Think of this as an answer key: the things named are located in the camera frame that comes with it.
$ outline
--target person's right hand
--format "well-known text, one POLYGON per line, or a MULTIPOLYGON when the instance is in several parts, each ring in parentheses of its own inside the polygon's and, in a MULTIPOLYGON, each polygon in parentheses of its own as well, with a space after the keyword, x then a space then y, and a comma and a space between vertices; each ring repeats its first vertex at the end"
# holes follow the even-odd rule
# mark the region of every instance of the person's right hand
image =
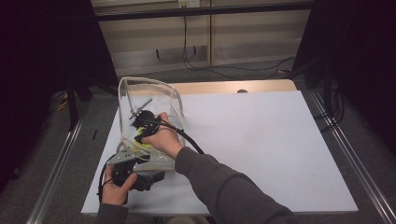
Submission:
MULTIPOLYGON (((162 112, 160 118, 171 124, 166 113, 162 112)), ((142 138, 142 142, 152 145, 155 149, 166 153, 174 160, 177 153, 183 148, 178 141, 176 131, 162 125, 160 125, 160 128, 154 135, 142 138)))

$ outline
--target carpeted floor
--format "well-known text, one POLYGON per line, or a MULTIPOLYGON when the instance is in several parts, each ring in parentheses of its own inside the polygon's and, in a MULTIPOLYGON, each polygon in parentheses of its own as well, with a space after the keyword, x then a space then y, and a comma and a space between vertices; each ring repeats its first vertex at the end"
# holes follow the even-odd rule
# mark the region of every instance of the carpeted floor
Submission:
MULTIPOLYGON (((236 64, 249 69, 263 68, 276 62, 236 64)), ((292 61, 280 66, 280 69, 290 69, 292 61)), ((232 68, 219 68, 218 73, 236 79, 264 79, 272 76, 275 69, 252 72, 232 68)), ((277 74, 272 78, 284 75, 277 74)), ((154 74, 145 77, 159 79, 168 83, 193 81, 222 81, 230 80, 217 73, 189 70, 176 70, 154 74)), ((311 97, 311 91, 304 86, 304 77, 295 79, 297 88, 302 91, 313 116, 320 114, 311 97)), ((118 99, 105 92, 92 89, 93 99, 88 103, 79 102, 78 108, 88 107, 87 116, 83 120, 78 137, 63 169, 61 178, 51 198, 42 223, 93 223, 94 218, 80 213, 85 197, 89 190, 93 174, 106 143, 107 135, 118 106, 118 99)), ((54 100, 56 107, 59 101, 54 100)), ((396 157, 385 147, 375 132, 365 126, 364 119, 353 105, 346 100, 345 116, 340 127, 349 143, 358 153, 368 173, 382 190, 389 203, 396 207, 396 157)), ((0 195, 0 223, 26 223, 35 202, 44 187, 52 167, 54 166, 64 140, 68 135, 69 125, 67 108, 55 111, 47 119, 40 138, 37 139, 35 149, 27 156, 21 167, 21 176, 10 180, 0 195)), ((323 119, 317 119, 318 128, 325 127, 323 119)), ((343 215, 298 215, 302 223, 383 223, 371 198, 352 169, 349 161, 340 149, 332 132, 323 133, 341 174, 343 175, 351 194, 360 211, 343 215)), ((152 217, 131 216, 128 223, 154 223, 152 217)))

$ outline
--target gray sleeve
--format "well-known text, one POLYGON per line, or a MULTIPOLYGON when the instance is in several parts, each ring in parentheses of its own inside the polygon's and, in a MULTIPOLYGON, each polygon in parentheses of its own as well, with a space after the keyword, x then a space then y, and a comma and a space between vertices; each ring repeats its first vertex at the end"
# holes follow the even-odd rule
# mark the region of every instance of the gray sleeve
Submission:
POLYGON ((246 175, 188 147, 177 154, 176 171, 219 223, 298 223, 285 206, 264 194, 246 175))
POLYGON ((128 217, 128 208, 121 205, 101 203, 95 224, 124 224, 128 217))

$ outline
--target white board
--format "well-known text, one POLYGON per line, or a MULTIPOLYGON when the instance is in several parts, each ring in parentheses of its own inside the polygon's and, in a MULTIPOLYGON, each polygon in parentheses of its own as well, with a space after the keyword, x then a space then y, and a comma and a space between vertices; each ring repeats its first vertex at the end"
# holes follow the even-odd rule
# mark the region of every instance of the white board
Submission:
MULTIPOLYGON (((182 95, 182 102, 185 132, 201 149, 291 211, 358 211, 299 91, 182 95)), ((119 140, 117 114, 81 213, 97 213, 99 174, 119 140)), ((208 215, 188 179, 176 172, 150 191, 131 191, 126 206, 151 216, 208 215)))

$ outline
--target black metal bar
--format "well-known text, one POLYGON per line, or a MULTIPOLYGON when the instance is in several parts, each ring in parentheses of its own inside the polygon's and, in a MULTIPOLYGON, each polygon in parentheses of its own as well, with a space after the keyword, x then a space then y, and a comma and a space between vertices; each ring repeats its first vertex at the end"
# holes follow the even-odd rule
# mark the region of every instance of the black metal bar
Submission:
POLYGON ((91 16, 68 16, 56 17, 53 21, 122 21, 122 20, 139 20, 152 18, 167 17, 184 17, 184 16, 203 16, 203 15, 219 15, 249 12, 268 12, 268 11, 291 11, 305 10, 314 7, 315 2, 299 2, 299 3, 281 3, 266 4, 253 6, 236 6, 236 7, 190 7, 175 8, 164 10, 123 12, 123 13, 102 13, 91 16))

